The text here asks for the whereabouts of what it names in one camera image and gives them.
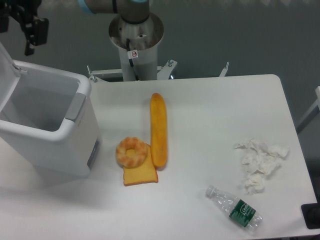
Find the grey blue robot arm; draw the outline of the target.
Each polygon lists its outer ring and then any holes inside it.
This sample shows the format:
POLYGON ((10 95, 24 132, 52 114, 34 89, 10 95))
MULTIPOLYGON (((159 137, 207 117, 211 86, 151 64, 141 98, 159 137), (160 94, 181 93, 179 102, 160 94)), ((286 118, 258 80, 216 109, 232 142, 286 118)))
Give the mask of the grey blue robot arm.
MULTIPOLYGON (((33 55, 34 46, 47 43, 49 20, 38 16, 41 0, 2 0, 0 2, 0 32, 9 28, 10 18, 14 19, 24 33, 26 46, 24 54, 33 55)), ((148 0, 79 0, 85 12, 93 14, 119 14, 129 24, 145 22, 150 15, 148 0)))

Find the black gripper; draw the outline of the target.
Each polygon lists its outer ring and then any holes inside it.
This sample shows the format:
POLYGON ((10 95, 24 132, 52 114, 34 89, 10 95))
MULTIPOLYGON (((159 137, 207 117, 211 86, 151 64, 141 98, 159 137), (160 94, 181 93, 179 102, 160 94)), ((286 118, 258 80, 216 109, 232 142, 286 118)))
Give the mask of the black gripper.
POLYGON ((38 17, 41 0, 1 0, 0 1, 0 33, 9 28, 9 17, 16 20, 22 27, 26 37, 24 54, 33 55, 34 46, 47 43, 49 20, 38 17))

